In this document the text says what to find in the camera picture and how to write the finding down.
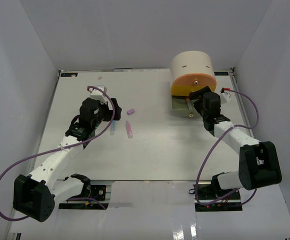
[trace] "black mount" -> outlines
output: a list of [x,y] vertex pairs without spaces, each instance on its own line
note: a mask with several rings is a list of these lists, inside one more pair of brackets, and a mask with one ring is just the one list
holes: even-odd
[[247,190],[279,184],[282,174],[275,145],[265,141],[240,147],[238,176]]
[[45,182],[19,175],[14,182],[13,208],[39,222],[44,222],[55,207],[54,196]]
[[212,92],[211,89],[206,86],[201,90],[191,92],[189,94],[190,100],[197,100],[193,106],[196,111],[203,118],[204,128],[214,136],[214,125],[231,121],[229,118],[221,114],[221,98],[220,96]]
[[[121,119],[122,108],[117,103],[116,98],[111,98],[114,108],[114,121]],[[99,100],[86,98],[79,108],[79,115],[75,116],[70,123],[69,129],[65,132],[65,136],[76,137],[78,141],[85,141],[95,136],[95,130],[101,122],[109,122],[112,118],[113,110],[109,109],[108,104],[101,104]]]

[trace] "small white object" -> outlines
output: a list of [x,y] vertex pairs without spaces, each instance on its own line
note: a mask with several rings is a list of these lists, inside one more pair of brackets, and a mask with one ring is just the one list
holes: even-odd
[[239,171],[230,171],[217,176],[221,189],[241,189],[243,185],[239,177]]
[[[96,85],[95,87],[103,90],[103,92],[107,92],[107,88],[104,86],[104,85]],[[100,101],[101,104],[107,104],[107,99],[106,97],[103,95],[103,93],[101,93],[100,91],[96,90],[96,89],[91,89],[91,92],[90,92],[90,98],[91,99],[95,99],[95,100],[98,100]]]
[[229,91],[225,91],[219,94],[219,98],[220,98],[220,104],[223,105],[225,103],[228,103],[231,100],[231,94]]

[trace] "pink object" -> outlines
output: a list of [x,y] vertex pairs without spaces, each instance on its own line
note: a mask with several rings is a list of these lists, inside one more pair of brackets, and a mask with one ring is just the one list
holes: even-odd
[[133,137],[133,132],[132,132],[132,128],[131,128],[131,124],[126,121],[126,131],[127,131],[127,136],[129,139],[131,139]]
[[131,108],[130,110],[127,111],[127,115],[131,115],[133,113],[135,113],[134,108]]

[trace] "white table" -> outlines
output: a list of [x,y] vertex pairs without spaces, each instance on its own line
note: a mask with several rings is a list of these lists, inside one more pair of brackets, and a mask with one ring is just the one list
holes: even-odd
[[[171,79],[169,69],[79,72],[77,77],[60,77],[39,151],[58,146],[71,120],[79,114],[82,101],[89,96],[87,86],[105,85],[108,95],[117,98],[122,108],[115,135],[108,129],[92,141],[61,177],[77,173],[93,180],[195,180],[216,138],[204,129],[201,118],[171,115]],[[217,91],[222,87],[233,88],[229,76],[217,77]],[[236,97],[232,96],[222,113],[233,123],[244,124]],[[126,111],[131,108],[135,113],[128,116]],[[126,120],[132,127],[132,139],[126,133]],[[35,167],[46,158],[39,157]],[[236,171],[238,160],[238,155],[221,142],[210,156],[202,179]]]
[[[169,69],[79,72],[77,77],[60,77],[39,151],[60,143],[82,101],[89,96],[87,86],[105,85],[109,96],[117,98],[123,109],[115,135],[110,135],[108,129],[92,141],[60,178],[78,173],[92,180],[121,181],[113,184],[106,211],[55,209],[44,223],[33,219],[13,222],[10,232],[22,233],[21,240],[290,238],[290,216],[278,185],[259,189],[243,211],[195,213],[193,196],[187,194],[191,183],[175,181],[196,179],[216,138],[204,129],[200,118],[171,115],[171,79]],[[236,88],[230,76],[216,79],[217,92],[222,87]],[[135,113],[127,116],[130,108]],[[232,94],[231,102],[222,106],[222,113],[232,122],[244,124],[247,120],[240,109]],[[131,139],[126,133],[126,120],[132,127]],[[45,159],[38,158],[35,166]],[[221,142],[202,179],[237,169],[237,154]],[[240,194],[245,200],[251,193],[241,190]],[[114,203],[129,203],[131,207],[113,208]]]

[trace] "small purple block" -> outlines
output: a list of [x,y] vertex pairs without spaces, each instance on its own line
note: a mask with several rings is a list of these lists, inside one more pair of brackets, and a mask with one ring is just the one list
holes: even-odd
[[135,113],[134,108],[131,108],[130,110],[127,111],[127,115],[131,115],[133,113]]

